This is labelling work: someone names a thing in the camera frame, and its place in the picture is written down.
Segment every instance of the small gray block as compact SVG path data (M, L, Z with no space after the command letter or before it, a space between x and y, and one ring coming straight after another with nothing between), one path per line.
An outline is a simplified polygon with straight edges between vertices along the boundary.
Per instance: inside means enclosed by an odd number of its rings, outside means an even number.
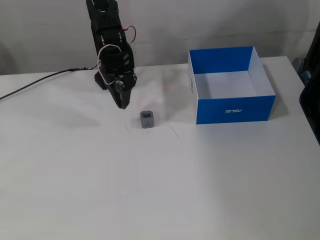
M152 111L143 111L140 113L140 117L143 129L151 129L155 126L154 113Z

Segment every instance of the white table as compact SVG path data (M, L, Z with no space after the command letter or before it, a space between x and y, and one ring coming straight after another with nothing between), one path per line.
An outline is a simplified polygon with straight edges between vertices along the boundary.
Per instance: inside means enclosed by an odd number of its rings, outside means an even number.
M286 57L268 122L194 125L186 64L138 67L126 110L65 74L0 103L1 240L318 240L320 146ZM47 73L0 77L0 96ZM142 129L140 112L156 127Z

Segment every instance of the blue box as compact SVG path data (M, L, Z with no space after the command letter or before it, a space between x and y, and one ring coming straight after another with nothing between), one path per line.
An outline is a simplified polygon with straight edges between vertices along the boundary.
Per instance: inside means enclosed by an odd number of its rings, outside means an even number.
M276 95L253 46L190 50L188 77L196 124L269 119Z

